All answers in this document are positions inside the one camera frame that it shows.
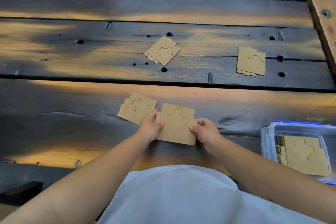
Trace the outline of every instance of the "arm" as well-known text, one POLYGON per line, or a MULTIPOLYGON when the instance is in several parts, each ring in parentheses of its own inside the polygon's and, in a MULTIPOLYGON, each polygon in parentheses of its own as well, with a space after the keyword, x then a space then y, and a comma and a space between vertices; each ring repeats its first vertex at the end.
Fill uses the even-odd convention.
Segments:
POLYGON ((147 115, 138 131, 113 149, 73 171, 7 216, 1 224, 92 224, 111 201, 141 153, 163 124, 147 115))
POLYGON ((323 222, 336 223, 335 188, 223 138, 208 119, 198 119, 198 125, 190 130, 252 194, 323 222))

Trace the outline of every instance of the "white shirt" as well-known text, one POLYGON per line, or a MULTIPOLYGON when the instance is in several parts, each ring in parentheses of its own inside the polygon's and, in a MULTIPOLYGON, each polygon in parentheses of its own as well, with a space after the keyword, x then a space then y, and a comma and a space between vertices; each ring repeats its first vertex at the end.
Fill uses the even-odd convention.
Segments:
POLYGON ((322 223, 239 191, 226 175, 189 165, 130 172, 98 224, 322 223))

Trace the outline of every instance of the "left hand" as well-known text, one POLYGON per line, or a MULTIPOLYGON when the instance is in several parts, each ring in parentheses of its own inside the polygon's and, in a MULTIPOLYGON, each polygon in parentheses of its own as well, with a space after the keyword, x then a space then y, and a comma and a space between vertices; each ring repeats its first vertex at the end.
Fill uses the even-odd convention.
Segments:
POLYGON ((136 132, 141 138, 146 140, 149 144, 151 141, 154 141, 158 136, 160 130, 163 128, 163 123, 154 123, 154 117, 157 112, 151 112, 140 122, 139 128, 136 132))

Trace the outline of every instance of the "plastic container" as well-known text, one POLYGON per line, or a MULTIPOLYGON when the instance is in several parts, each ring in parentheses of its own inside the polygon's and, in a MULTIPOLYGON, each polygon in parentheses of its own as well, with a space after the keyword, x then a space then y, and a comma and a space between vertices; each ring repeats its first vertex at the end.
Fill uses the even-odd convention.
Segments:
POLYGON ((261 150, 265 158, 278 162, 275 145, 278 144, 276 136, 306 136, 317 137, 320 147, 324 150, 329 162, 329 176, 312 177, 328 184, 336 185, 336 126, 310 124, 310 123, 294 123, 294 122, 274 122, 268 127, 262 128, 261 150))

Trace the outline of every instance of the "stack of cardboard pieces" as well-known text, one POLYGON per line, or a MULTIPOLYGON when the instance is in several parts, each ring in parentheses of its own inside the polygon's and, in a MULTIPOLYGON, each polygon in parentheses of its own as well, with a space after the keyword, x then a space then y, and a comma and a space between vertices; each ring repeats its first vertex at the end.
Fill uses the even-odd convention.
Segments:
POLYGON ((237 73, 256 76, 265 75, 266 54, 250 47, 239 47, 237 73))
MULTIPOLYGON (((142 119, 155 109, 157 101, 132 92, 120 106, 118 117, 140 124, 142 119)), ((164 123, 157 139, 174 143, 195 145, 196 134, 189 130, 189 126, 196 126, 195 109, 164 103, 161 112, 157 112, 155 123, 164 123)))
POLYGON ((145 52, 145 56, 150 61, 156 64, 160 62, 165 66, 180 50, 172 39, 163 36, 145 52))
POLYGON ((307 175, 328 176, 329 162, 316 137, 277 136, 278 162, 307 175))

